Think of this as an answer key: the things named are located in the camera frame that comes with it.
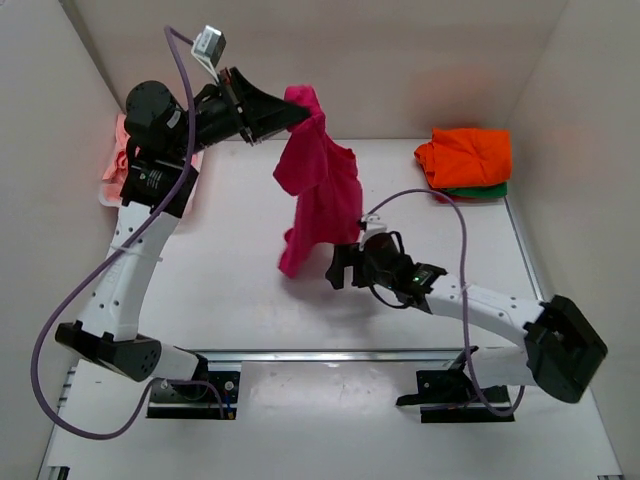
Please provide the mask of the magenta t shirt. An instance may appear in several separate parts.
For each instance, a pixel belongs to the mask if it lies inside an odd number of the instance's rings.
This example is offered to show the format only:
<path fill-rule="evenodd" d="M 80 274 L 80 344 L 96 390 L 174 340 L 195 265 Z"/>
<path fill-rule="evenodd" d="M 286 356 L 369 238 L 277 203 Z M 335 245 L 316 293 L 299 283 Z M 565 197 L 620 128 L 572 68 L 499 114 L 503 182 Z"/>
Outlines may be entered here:
<path fill-rule="evenodd" d="M 288 129 L 290 137 L 273 172 L 296 198 L 293 225 L 284 233 L 278 268 L 294 278 L 317 244 L 350 244 L 359 237 L 363 189 L 353 150 L 326 131 L 326 115 L 313 87 L 289 86 L 284 99 L 307 108 L 310 117 Z"/>

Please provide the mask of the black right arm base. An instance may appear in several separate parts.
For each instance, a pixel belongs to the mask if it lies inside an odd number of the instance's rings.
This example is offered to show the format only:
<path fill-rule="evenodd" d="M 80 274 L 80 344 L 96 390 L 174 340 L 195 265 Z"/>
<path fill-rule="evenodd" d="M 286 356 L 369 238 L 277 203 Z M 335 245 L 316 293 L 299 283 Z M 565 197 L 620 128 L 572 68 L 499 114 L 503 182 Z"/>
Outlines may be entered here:
<path fill-rule="evenodd" d="M 465 367 L 461 352 L 449 366 L 417 370 L 417 391 L 399 396 L 395 406 L 418 407 L 422 424 L 514 422 L 513 413 L 497 416 L 480 401 Z"/>

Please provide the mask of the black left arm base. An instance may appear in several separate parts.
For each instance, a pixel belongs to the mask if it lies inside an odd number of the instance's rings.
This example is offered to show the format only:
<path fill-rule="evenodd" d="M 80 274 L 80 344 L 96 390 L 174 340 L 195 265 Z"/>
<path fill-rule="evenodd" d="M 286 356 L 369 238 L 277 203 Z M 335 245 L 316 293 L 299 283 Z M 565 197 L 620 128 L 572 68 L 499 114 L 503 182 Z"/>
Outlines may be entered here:
<path fill-rule="evenodd" d="M 241 380 L 239 363 L 200 360 L 195 384 L 163 381 L 149 394 L 146 417 L 171 420 L 221 420 L 237 418 Z"/>

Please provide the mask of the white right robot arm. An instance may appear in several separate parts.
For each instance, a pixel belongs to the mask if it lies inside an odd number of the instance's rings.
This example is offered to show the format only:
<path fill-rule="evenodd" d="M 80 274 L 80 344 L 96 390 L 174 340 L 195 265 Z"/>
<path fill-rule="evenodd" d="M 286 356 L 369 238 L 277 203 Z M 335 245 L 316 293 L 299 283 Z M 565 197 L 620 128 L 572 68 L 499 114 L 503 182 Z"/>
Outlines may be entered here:
<path fill-rule="evenodd" d="M 335 246 L 325 273 L 334 289 L 344 287 L 346 268 L 353 270 L 353 286 L 383 287 L 396 296 L 399 309 L 466 320 L 510 341 L 508 347 L 476 350 L 471 363 L 449 374 L 449 391 L 460 400 L 497 385 L 535 385 L 575 404 L 608 354 L 571 299 L 556 295 L 540 302 L 465 286 L 441 267 L 413 261 L 395 231 L 375 234 L 362 244 Z"/>

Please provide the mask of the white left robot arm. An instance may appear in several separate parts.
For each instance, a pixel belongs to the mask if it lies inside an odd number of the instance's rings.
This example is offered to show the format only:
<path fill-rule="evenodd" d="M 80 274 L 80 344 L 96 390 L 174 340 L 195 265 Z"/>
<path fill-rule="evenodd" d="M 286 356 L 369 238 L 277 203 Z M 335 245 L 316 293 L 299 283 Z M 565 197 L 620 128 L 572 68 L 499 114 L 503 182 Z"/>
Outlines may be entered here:
<path fill-rule="evenodd" d="M 100 274 L 79 318 L 57 326 L 56 342 L 133 381 L 165 378 L 185 397 L 203 395 L 209 373 L 202 356 L 138 332 L 156 264 L 199 175 L 185 156 L 236 134 L 255 144 L 310 115 L 306 107 L 257 89 L 237 68 L 222 70 L 220 82 L 205 85 L 188 108 L 161 82 L 135 86 L 126 98 L 130 158 L 109 250 L 115 260 Z"/>

